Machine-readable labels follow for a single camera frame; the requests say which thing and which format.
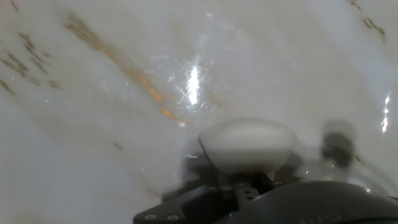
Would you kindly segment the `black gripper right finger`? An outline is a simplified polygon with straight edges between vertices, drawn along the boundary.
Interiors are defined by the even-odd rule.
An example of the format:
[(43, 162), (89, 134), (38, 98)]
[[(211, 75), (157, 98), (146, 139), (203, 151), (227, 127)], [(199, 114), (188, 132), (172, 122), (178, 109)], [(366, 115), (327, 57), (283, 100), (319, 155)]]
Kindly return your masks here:
[(283, 185), (283, 182), (273, 181), (265, 174), (256, 174), (256, 189), (260, 194), (264, 194)]

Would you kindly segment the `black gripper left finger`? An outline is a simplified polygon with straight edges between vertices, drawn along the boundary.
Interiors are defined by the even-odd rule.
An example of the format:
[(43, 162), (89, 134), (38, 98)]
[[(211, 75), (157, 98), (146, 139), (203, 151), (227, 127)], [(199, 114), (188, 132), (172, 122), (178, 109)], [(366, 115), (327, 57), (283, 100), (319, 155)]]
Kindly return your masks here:
[(247, 176), (229, 187), (202, 185), (134, 216), (133, 224), (224, 223), (259, 196)]

